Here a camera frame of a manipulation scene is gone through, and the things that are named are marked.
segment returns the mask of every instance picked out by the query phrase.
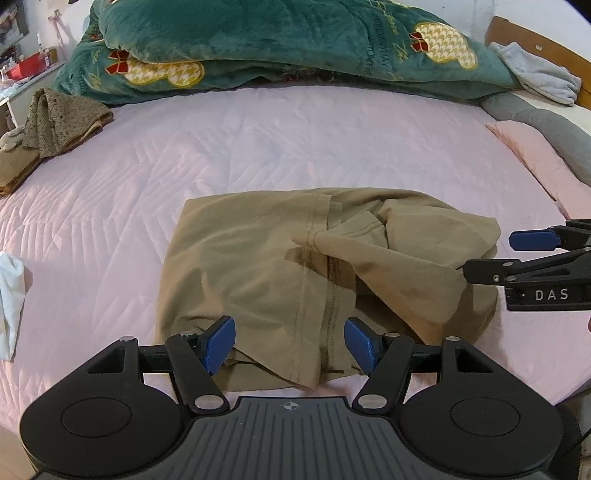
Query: blue gripper pad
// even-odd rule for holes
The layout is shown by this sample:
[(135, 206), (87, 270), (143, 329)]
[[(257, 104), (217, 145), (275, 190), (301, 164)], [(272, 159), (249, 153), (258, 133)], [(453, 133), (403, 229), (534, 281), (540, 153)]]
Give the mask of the blue gripper pad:
[(378, 365), (372, 339), (351, 320), (345, 321), (345, 345), (362, 372), (371, 374)]
[(207, 339), (205, 355), (202, 356), (201, 363), (208, 374), (217, 373), (235, 342), (236, 324), (232, 317), (228, 317)]
[(509, 236), (509, 245), (516, 252), (554, 250), (560, 243), (560, 237), (550, 229), (513, 232)]

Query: gray pillow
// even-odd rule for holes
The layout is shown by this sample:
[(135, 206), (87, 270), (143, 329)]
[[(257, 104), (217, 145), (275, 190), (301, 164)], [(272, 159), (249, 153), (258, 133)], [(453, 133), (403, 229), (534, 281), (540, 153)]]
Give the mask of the gray pillow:
[(510, 92), (497, 93), (486, 97), (482, 108), (498, 121), (514, 120), (514, 116), (524, 110), (535, 110), (528, 102)]
[(512, 120), (539, 130), (574, 175), (591, 187), (591, 136), (557, 113), (543, 108), (517, 112)]

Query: red bow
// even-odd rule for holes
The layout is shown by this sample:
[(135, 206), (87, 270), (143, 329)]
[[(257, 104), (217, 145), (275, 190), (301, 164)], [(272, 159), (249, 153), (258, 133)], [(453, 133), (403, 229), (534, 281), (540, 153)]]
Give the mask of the red bow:
[(125, 50), (114, 50), (109, 53), (109, 58), (117, 60), (117, 63), (109, 65), (105, 70), (107, 73), (114, 75), (115, 73), (127, 73), (129, 72), (129, 66), (127, 65), (127, 59), (129, 53)]
[(429, 51), (429, 44), (425, 41), (420, 32), (410, 34), (410, 46), (414, 51)]

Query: pink pillow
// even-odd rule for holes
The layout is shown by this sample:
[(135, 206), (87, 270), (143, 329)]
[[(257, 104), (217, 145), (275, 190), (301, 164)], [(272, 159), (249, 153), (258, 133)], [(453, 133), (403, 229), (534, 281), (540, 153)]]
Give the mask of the pink pillow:
[(532, 172), (568, 218), (591, 218), (591, 187), (570, 171), (540, 132), (506, 120), (486, 126)]

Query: crosshair logo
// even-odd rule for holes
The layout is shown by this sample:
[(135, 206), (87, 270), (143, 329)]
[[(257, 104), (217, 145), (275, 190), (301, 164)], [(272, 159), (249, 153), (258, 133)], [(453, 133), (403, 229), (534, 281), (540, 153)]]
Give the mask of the crosshair logo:
[(299, 405), (299, 404), (297, 404), (297, 403), (296, 403), (296, 402), (294, 402), (294, 401), (289, 401), (289, 402), (287, 402), (287, 403), (284, 403), (284, 404), (282, 405), (282, 407), (283, 407), (284, 409), (286, 409), (286, 410), (295, 410), (295, 409), (297, 409), (297, 408), (300, 408), (300, 405)]

